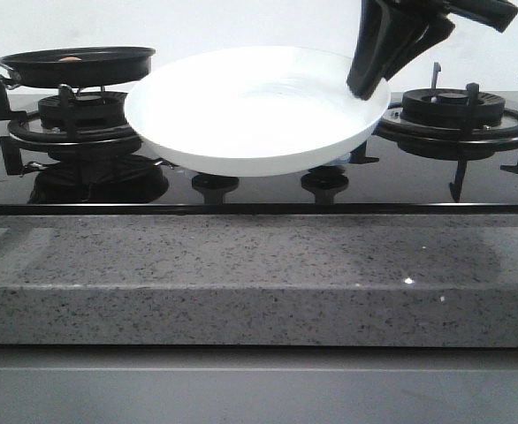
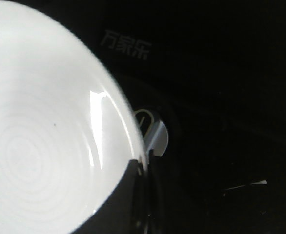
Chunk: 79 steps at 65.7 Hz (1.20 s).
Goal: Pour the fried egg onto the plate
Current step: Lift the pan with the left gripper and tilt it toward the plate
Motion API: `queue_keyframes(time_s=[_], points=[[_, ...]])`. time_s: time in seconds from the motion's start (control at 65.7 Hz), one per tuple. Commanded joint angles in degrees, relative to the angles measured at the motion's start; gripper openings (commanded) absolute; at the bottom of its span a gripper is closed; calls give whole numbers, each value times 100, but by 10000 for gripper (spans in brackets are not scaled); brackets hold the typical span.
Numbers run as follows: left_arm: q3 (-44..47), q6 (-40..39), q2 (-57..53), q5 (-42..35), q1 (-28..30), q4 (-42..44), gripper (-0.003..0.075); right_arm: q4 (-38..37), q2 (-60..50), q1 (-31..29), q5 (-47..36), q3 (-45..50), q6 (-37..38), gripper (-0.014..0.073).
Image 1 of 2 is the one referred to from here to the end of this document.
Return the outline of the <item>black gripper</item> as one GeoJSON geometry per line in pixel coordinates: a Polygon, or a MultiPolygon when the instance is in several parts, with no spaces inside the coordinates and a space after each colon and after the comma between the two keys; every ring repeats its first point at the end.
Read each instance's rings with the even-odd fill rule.
{"type": "Polygon", "coordinates": [[[363,1],[359,36],[347,85],[354,96],[370,98],[383,79],[454,30],[450,13],[504,32],[518,14],[509,1],[363,1]]]}

